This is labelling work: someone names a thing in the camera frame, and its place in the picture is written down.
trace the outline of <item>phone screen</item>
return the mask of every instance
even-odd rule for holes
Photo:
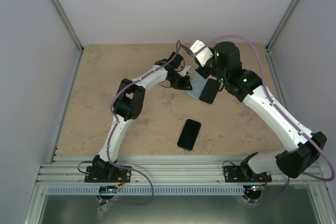
[[[201,123],[191,119],[187,119],[180,135],[179,141],[177,142],[178,147],[187,151],[191,151],[196,142],[196,138],[198,136],[200,128]]]

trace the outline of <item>metal grate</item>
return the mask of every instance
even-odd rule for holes
[[[100,186],[49,186],[48,195],[97,195]],[[109,189],[102,195],[146,196],[150,186],[124,186],[116,192]],[[243,186],[154,186],[154,195],[243,195]]]

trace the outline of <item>wooden tabletop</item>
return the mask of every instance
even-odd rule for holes
[[[248,44],[236,44],[243,67],[259,74],[256,57]],[[267,85],[275,94],[265,53],[255,44],[265,68]],[[56,155],[96,155],[109,132],[110,103],[120,81],[133,79],[168,58],[174,44],[90,45],[82,55],[76,82],[66,112]],[[184,52],[186,64],[196,63]],[[177,147],[185,120],[202,127],[191,152]],[[186,91],[159,85],[146,91],[140,116],[131,124],[120,155],[245,155],[283,148],[266,123],[249,107],[225,90],[213,104],[192,98]]]

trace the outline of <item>gray wall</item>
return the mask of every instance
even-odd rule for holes
[[[271,56],[290,111],[327,135],[324,150],[336,164],[335,0],[301,0]],[[327,164],[320,162],[328,173]],[[336,182],[328,187],[336,206]]]
[[[86,44],[209,41],[239,34],[268,42],[291,0],[60,0]]]
[[[79,54],[50,0],[0,0],[0,219],[21,223]]]

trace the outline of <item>purple cable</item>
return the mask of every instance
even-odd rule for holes
[[[270,202],[270,201],[273,201],[273,200],[278,199],[281,196],[283,196],[285,194],[285,192],[287,191],[288,187],[289,187],[289,177],[287,178],[287,183],[286,183],[285,187],[283,188],[283,190],[277,196],[274,196],[273,198],[270,198],[270,199],[250,199],[246,195],[243,196],[243,197],[250,202]]]
[[[257,60],[258,60],[258,65],[259,65],[259,69],[260,69],[260,75],[261,75],[261,79],[263,81],[263,88],[264,88],[264,91],[265,91],[265,94],[267,96],[267,98],[269,99],[269,101],[271,103],[274,102],[274,100],[272,99],[271,95],[269,94],[268,90],[267,90],[267,86],[266,86],[266,78],[265,78],[265,73],[264,73],[264,68],[263,66],[261,65],[261,60],[260,60],[260,55],[256,49],[256,47],[252,44],[251,41],[249,41],[248,39],[246,39],[245,37],[243,36],[240,36],[240,35],[226,35],[226,36],[221,36],[217,39],[214,39],[212,41],[210,41],[209,43],[207,43],[204,47],[202,47],[199,51],[197,51],[195,53],[195,55],[199,54],[199,52],[201,52],[203,49],[209,47],[211,44],[213,43],[219,43],[219,42],[222,42],[222,41],[225,41],[226,39],[240,39],[246,43],[248,43],[253,52],[255,53],[256,57],[257,57]],[[300,127],[298,127],[286,114],[284,111],[282,111],[282,109],[275,103],[273,104],[274,105],[274,108],[276,108],[276,110],[283,116],[283,118],[285,118],[289,123],[290,125],[292,125],[297,131],[298,133],[301,132],[301,129]],[[321,181],[332,181],[335,179],[335,168],[331,162],[331,160],[327,157],[327,155],[324,153],[324,151],[306,134],[306,133],[300,133],[307,141],[309,141],[309,143],[311,143],[317,150],[318,152],[321,154],[321,156],[325,159],[325,161],[327,161],[329,167],[330,167],[330,170],[331,170],[331,176],[330,178],[321,178],[321,177],[318,177],[316,175],[313,175],[313,174],[310,174],[310,173],[306,173],[306,172],[303,172],[303,174],[309,176],[309,177],[312,177],[312,178],[315,178],[315,179],[318,179],[318,180],[321,180]]]
[[[151,75],[152,73],[154,73],[154,72],[156,72],[156,71],[158,71],[158,70],[164,68],[164,67],[167,66],[170,62],[172,62],[172,61],[174,60],[174,58],[177,56],[177,54],[178,54],[180,48],[181,48],[181,41],[178,40],[177,43],[176,43],[176,53],[175,53],[175,55],[174,55],[169,61],[167,61],[167,62],[166,62],[165,64],[163,64],[162,66],[159,66],[159,67],[157,67],[157,68],[155,68],[155,69],[152,69],[152,71],[149,71],[148,73],[146,73],[146,74],[144,74],[143,76],[139,77],[138,80],[132,81],[130,84],[126,85],[126,86],[125,86],[123,89],[121,89],[121,90],[117,93],[117,95],[113,98],[113,100],[112,100],[112,102],[111,102],[111,106],[110,106],[110,110],[111,110],[111,112],[112,112],[112,115],[115,117],[115,120],[116,120],[117,123],[114,125],[114,127],[113,127],[113,129],[112,129],[112,131],[111,131],[111,134],[109,135],[109,139],[108,139],[108,141],[107,141],[107,148],[106,148],[106,151],[107,151],[107,158],[108,158],[110,164],[113,165],[113,166],[116,167],[116,168],[132,170],[132,171],[137,172],[137,173],[141,174],[142,176],[144,176],[145,179],[147,179],[148,183],[149,183],[150,186],[151,186],[151,198],[150,198],[148,201],[145,201],[145,202],[143,202],[143,203],[132,203],[132,202],[127,202],[127,201],[113,200],[113,199],[105,200],[105,199],[102,199],[102,198],[101,198],[101,193],[100,193],[100,194],[98,195],[99,200],[101,200],[101,201],[106,201],[106,202],[114,202],[114,203],[117,203],[117,204],[124,204],[124,205],[129,205],[129,206],[144,206],[144,205],[147,205],[147,204],[151,203],[151,202],[154,200],[154,187],[153,187],[153,184],[152,184],[151,180],[148,178],[148,176],[147,176],[145,173],[143,173],[143,172],[141,172],[141,171],[139,171],[139,170],[137,170],[137,169],[134,169],[134,168],[129,168],[129,167],[126,167],[126,166],[117,165],[117,164],[114,163],[114,162],[111,160],[111,158],[110,158],[110,142],[111,142],[111,139],[112,139],[112,135],[113,135],[114,131],[116,130],[116,127],[117,127],[117,125],[118,125],[118,123],[119,123],[118,117],[117,117],[117,115],[116,115],[116,114],[114,113],[114,111],[113,111],[113,105],[114,105],[114,103],[116,102],[117,98],[118,98],[118,97],[119,97],[119,96],[120,96],[126,89],[128,89],[130,86],[132,86],[132,85],[134,85],[134,84],[136,84],[136,83],[141,82],[141,80],[145,79],[147,76],[149,76],[149,75]]]

